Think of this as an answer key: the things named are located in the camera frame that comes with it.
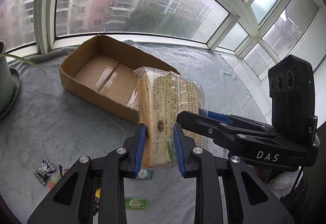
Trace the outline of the right white gloved hand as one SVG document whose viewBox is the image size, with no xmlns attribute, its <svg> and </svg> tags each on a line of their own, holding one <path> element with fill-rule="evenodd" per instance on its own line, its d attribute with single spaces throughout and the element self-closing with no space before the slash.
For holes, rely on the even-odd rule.
<svg viewBox="0 0 326 224">
<path fill-rule="evenodd" d="M 283 172 L 273 180 L 269 181 L 268 188 L 278 199 L 286 197 L 290 194 L 292 188 L 297 188 L 302 179 L 302 167 L 295 172 Z"/>
</svg>

